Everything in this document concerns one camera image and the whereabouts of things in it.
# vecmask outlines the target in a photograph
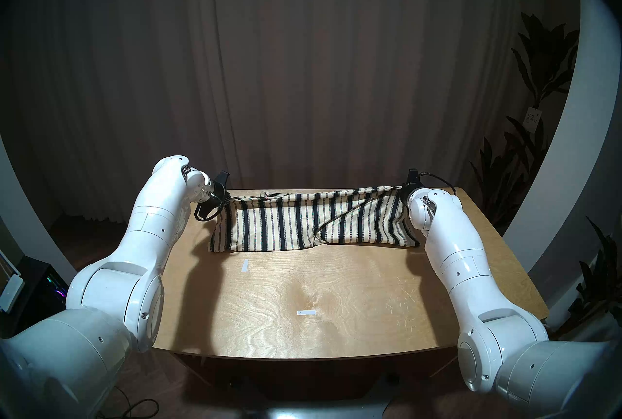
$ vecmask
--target black cable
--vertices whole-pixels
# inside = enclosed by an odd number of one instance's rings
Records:
[[[132,403],[130,403],[129,398],[125,394],[125,392],[123,392],[117,386],[114,386],[114,388],[123,394],[123,397],[125,397],[125,400],[128,402],[128,408],[120,416],[112,416],[112,417],[104,416],[102,414],[102,412],[99,411],[97,413],[97,416],[96,416],[98,419],[127,419],[128,417],[131,417],[132,419],[149,419],[149,418],[152,418],[153,416],[155,416],[156,414],[158,414],[158,412],[160,411],[160,404],[158,404],[157,400],[155,400],[155,399],[142,399],[142,400],[139,400],[137,403],[132,404]],[[134,409],[137,405],[142,404],[143,402],[153,402],[155,404],[155,412],[153,412],[153,414],[150,414],[148,416],[132,416],[132,409]]]
[[[452,185],[451,183],[449,183],[449,182],[448,182],[448,181],[446,181],[446,180],[443,180],[443,178],[438,177],[438,176],[434,175],[433,173],[419,173],[419,176],[420,176],[420,177],[432,177],[432,178],[436,178],[437,180],[442,181],[442,182],[443,182],[444,184],[446,184],[449,188],[451,188],[451,189],[452,189],[452,191],[453,191],[453,194],[454,194],[454,195],[456,194],[456,189],[453,187],[453,185]]]
[[[223,208],[225,207],[225,205],[228,205],[229,202],[231,201],[231,198],[225,198],[225,199],[220,199],[220,205],[218,205],[218,209],[216,209],[216,213],[213,213],[211,216],[207,217],[207,218],[201,218],[199,216],[199,205],[197,205],[197,207],[195,208],[195,219],[197,221],[210,221],[211,219],[213,219],[215,216],[220,215],[220,212],[222,212]]]

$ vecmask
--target white wall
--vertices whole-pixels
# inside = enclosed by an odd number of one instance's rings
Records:
[[[553,242],[593,172],[610,126],[619,77],[618,23],[601,0],[581,0],[579,50],[568,99],[540,172],[503,236],[527,271]],[[598,206],[608,198],[592,199]]]
[[[0,138],[0,217],[24,255],[47,262],[67,284],[75,269],[49,236],[28,202]]]

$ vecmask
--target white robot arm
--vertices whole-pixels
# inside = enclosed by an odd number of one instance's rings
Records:
[[[170,249],[188,222],[190,202],[205,201],[213,191],[210,177],[191,168],[188,158],[161,159],[136,198],[119,247],[76,275],[67,308],[104,311],[125,324],[134,349],[148,350],[160,325]]]
[[[46,417],[94,417],[129,351],[153,345],[170,249],[186,226],[190,202],[206,201],[213,191],[188,158],[160,160],[119,247],[75,276],[67,309],[0,342],[12,370],[7,377],[17,376]]]
[[[413,226],[426,237],[425,251],[458,318],[458,361],[467,387],[494,389],[533,417],[562,410],[610,345],[548,342],[542,323],[497,287],[460,199],[423,188],[416,170],[407,181],[402,200]]]

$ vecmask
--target wooden table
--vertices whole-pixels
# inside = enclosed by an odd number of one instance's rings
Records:
[[[549,311],[510,248],[468,195],[457,192],[501,291],[545,318]],[[231,191],[232,196],[259,193]],[[453,306],[421,235],[422,245],[408,249],[321,245],[212,253],[213,227],[213,221],[198,222],[191,215],[170,253],[157,348],[230,358],[328,359],[456,345]],[[245,259],[248,270],[242,272]],[[298,315],[311,309],[316,315]]]

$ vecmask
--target striped fabric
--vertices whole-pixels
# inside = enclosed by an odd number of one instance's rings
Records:
[[[216,217],[212,252],[272,252],[316,245],[385,243],[418,246],[401,187],[234,197]]]

